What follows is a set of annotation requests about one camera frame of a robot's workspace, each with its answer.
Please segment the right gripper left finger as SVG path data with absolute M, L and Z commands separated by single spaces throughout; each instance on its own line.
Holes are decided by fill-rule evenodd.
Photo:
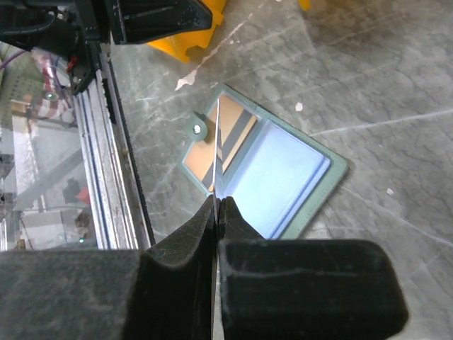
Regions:
M 1 254 L 2 339 L 211 339 L 216 249 L 208 198 L 143 250 Z

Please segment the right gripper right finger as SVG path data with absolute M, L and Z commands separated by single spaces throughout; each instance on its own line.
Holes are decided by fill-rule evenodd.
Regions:
M 386 252 L 362 239 L 266 240 L 218 205 L 226 339 L 388 339 L 408 307 Z

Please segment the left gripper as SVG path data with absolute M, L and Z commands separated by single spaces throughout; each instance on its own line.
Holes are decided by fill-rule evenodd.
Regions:
M 207 30 L 213 15 L 202 1 L 2 1 L 1 41 L 39 49 L 67 63 L 71 92 L 96 77 L 99 44 L 136 45 L 179 33 Z

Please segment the yellow bin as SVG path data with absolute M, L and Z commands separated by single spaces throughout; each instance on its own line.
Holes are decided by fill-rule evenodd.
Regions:
M 308 11 L 311 8 L 311 0 L 298 0 L 298 4 L 303 11 Z
M 190 48 L 201 47 L 206 49 L 208 47 L 215 29 L 222 24 L 224 19 L 223 10 L 226 3 L 227 0 L 203 1 L 203 4 L 207 5 L 212 12 L 212 27 L 210 29 L 171 35 L 166 38 L 150 41 L 147 45 L 181 62 L 189 62 L 190 58 L 187 56 L 187 51 Z

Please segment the gold card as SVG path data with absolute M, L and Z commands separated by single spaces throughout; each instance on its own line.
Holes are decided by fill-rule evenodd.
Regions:
M 212 190 L 216 117 L 220 117 L 223 170 L 227 170 L 258 122 L 238 101 L 222 94 L 206 115 L 192 124 L 194 142 L 183 157 L 183 165 L 206 191 Z

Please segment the silver card with stripe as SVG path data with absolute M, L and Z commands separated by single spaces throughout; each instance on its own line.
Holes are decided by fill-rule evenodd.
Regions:
M 214 159 L 213 159 L 213 174 L 212 174 L 212 197 L 213 197 L 213 208 L 214 208 L 214 266 L 213 266 L 213 283 L 214 287 L 212 289 L 212 339 L 215 339 L 215 317 L 217 310 L 217 293 L 218 293 L 218 273 L 219 273 L 219 252 L 218 252 L 218 242 L 219 242 L 219 212 L 220 212 L 220 203 L 222 199 L 220 198 L 221 193 L 223 192 L 223 163 L 222 163 L 222 134 L 221 134 L 221 123 L 220 123 L 220 97 L 217 98 L 216 103 L 216 117 L 215 117 L 215 135 L 214 135 Z

